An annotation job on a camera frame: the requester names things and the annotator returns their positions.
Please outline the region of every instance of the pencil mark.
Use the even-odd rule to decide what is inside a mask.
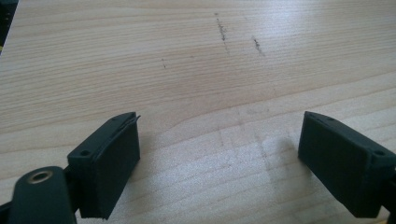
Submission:
[[[221,25],[221,22],[220,22],[219,18],[217,18],[217,20],[218,20],[219,31],[220,31],[220,34],[221,34],[221,39],[223,41],[225,41],[225,33],[227,32],[227,30],[224,28],[223,25]]]
[[[216,18],[216,20],[218,21],[219,32],[221,35],[221,40],[223,41],[223,44],[224,44],[224,48],[227,51],[227,54],[230,55],[230,51],[228,50],[227,43],[225,41],[227,39],[227,36],[225,34],[225,33],[227,33],[227,29],[225,29],[224,26],[221,24],[221,21],[219,20],[219,18]]]
[[[164,61],[163,61],[163,69],[166,69],[166,65]]]
[[[256,50],[260,53],[260,55],[265,57],[264,52],[262,52],[262,48],[260,47],[259,41],[257,41],[256,37],[254,35],[251,37],[251,39],[254,41],[254,45],[256,47]]]

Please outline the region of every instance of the wooden tabletop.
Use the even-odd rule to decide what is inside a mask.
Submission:
[[[136,111],[141,161],[107,222],[78,223],[377,223],[297,148],[309,110],[396,151],[396,2],[21,0],[0,96],[0,203]]]

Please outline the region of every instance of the wood grain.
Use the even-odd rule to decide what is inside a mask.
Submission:
[[[396,150],[396,2],[21,0],[0,57],[0,203],[136,111],[107,223],[377,223],[297,159],[305,110]],[[78,223],[103,223],[78,219]]]

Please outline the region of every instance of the screw hole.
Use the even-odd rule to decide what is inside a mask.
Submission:
[[[82,152],[79,153],[79,155],[81,155],[81,156],[88,156],[90,154],[91,154],[91,152],[88,150],[83,150]]]
[[[375,151],[374,154],[377,156],[385,156],[385,152],[380,151],[380,150]]]
[[[27,182],[29,184],[38,184],[50,179],[51,177],[52,177],[52,171],[40,171],[38,173],[29,176]]]

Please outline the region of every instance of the dark plastic jaw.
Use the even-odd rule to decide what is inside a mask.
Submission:
[[[68,156],[68,176],[81,186],[82,217],[108,219],[140,159],[136,113],[108,120]]]
[[[299,158],[355,217],[377,217],[396,156],[338,120],[305,112]]]

